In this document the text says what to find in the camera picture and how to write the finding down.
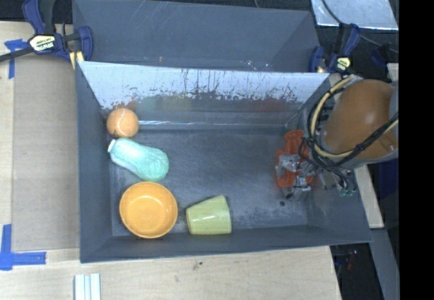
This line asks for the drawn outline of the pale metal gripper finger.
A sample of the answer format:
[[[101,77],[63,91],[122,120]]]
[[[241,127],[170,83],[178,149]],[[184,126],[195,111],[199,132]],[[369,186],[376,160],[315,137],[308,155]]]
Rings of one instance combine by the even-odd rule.
[[[278,177],[284,177],[287,172],[304,176],[304,165],[305,160],[299,155],[284,153],[277,157],[275,172]]]
[[[294,185],[282,189],[285,199],[302,199],[311,191],[306,177],[297,177]]]

